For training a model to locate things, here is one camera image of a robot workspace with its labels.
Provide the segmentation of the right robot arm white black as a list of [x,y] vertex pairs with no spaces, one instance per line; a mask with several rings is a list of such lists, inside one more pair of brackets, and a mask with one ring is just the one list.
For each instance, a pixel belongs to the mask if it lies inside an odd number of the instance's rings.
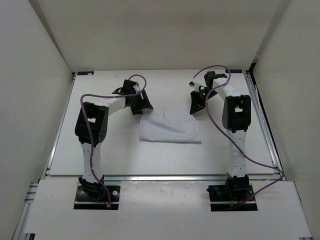
[[246,168],[245,141],[251,124],[251,97],[240,94],[229,82],[224,73],[208,71],[204,75],[205,86],[191,80],[189,86],[191,115],[206,108],[206,100],[219,95],[223,100],[222,125],[229,140],[229,163],[227,179],[224,185],[208,187],[210,200],[243,201],[250,191],[248,171]]

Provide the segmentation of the white skirt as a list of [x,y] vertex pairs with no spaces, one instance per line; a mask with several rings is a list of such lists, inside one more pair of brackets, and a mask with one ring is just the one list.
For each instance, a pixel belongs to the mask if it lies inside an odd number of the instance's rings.
[[183,110],[151,110],[143,113],[139,139],[147,142],[200,144],[200,122]]

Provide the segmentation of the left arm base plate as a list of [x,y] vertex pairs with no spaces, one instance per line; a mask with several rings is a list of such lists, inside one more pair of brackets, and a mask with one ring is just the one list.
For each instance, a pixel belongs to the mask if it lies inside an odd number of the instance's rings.
[[121,194],[120,185],[107,185],[110,194],[110,204],[105,189],[102,188],[98,195],[87,194],[83,186],[78,183],[73,208],[75,210],[118,210]]

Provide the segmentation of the white front cover board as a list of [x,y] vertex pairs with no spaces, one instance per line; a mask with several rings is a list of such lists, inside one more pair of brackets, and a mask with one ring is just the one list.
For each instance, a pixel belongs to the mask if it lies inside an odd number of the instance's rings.
[[208,183],[121,183],[117,210],[77,210],[74,178],[39,183],[25,232],[37,240],[299,240],[312,236],[294,183],[256,196],[256,211],[212,212]]

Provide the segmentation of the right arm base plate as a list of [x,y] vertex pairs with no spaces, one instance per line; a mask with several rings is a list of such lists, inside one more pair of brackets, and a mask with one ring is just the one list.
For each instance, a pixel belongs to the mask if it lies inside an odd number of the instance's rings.
[[228,192],[225,185],[209,185],[210,210],[212,212],[255,212],[258,211],[253,187],[250,184],[246,190]]

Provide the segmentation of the right blue corner sticker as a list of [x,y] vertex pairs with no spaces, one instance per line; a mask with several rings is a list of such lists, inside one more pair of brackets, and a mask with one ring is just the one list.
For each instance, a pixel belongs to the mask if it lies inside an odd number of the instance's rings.
[[232,74],[240,74],[240,73],[243,73],[243,71],[241,69],[230,69],[229,70],[230,73]]

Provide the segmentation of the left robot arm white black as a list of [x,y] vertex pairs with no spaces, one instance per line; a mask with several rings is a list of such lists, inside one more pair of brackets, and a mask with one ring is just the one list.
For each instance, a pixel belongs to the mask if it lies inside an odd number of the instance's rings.
[[80,111],[74,131],[83,152],[84,174],[78,180],[83,191],[94,201],[104,200],[108,206],[112,202],[101,167],[101,145],[107,136],[109,116],[125,108],[130,108],[133,115],[153,110],[146,86],[146,78],[134,74],[111,95],[85,93],[80,97]]

